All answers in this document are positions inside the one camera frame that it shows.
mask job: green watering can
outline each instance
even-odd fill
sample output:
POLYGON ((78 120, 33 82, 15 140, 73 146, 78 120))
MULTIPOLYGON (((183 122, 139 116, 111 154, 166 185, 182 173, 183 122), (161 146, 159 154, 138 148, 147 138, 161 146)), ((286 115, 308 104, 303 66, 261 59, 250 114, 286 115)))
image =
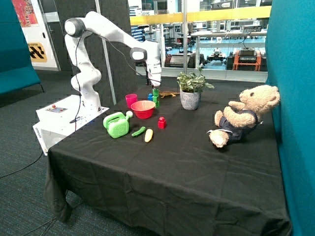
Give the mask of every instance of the green watering can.
POLYGON ((126 112, 126 116, 122 112, 116 112, 105 117, 103 121, 104 127, 107 129, 108 134, 116 139, 129 132, 129 118, 133 116, 131 111, 126 112))

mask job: orange machine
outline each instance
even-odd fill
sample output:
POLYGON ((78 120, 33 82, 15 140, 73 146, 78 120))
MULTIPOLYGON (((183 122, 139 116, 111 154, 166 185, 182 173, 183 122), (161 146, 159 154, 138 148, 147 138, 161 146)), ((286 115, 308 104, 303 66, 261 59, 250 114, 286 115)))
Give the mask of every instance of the orange machine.
POLYGON ((253 48, 237 50, 233 60, 233 70, 260 71, 261 53, 253 48))

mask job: yellow railing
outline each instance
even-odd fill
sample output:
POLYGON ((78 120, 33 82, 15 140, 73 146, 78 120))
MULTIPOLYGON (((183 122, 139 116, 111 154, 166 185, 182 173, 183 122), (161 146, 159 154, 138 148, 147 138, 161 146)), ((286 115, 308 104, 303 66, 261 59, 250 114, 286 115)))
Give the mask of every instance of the yellow railing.
MULTIPOLYGON (((249 18, 268 18, 270 16, 271 6, 260 7, 241 7, 235 9, 215 10, 215 11, 199 11, 187 13, 187 21, 216 21, 216 20, 234 20, 249 18)), ((153 25, 183 22, 182 13, 161 14, 154 16, 133 16, 130 17, 130 24, 137 25, 153 25)))

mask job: yellow sign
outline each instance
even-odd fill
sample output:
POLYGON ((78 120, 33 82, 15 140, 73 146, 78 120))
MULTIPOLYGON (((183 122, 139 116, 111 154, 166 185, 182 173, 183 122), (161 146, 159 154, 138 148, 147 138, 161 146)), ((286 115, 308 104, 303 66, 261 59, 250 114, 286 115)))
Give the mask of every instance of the yellow sign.
MULTIPOLYGON (((268 18, 270 16, 271 6, 260 7, 240 7, 234 9, 223 9, 215 11, 188 12, 187 21, 217 21, 234 20, 249 18, 268 18)), ((145 24, 168 24, 183 22, 183 13, 161 14, 152 16, 131 16, 130 24, 132 26, 145 24)))
POLYGON ((47 62, 45 49, 41 43, 28 43, 32 62, 47 62))

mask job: green cucumber toy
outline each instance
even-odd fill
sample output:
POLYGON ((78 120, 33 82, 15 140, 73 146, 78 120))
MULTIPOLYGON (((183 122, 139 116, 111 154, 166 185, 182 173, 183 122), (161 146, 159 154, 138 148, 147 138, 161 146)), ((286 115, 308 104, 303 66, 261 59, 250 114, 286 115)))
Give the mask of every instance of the green cucumber toy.
POLYGON ((144 133, 146 131, 146 127, 142 126, 138 131, 134 132, 131 136, 137 137, 140 134, 144 133))

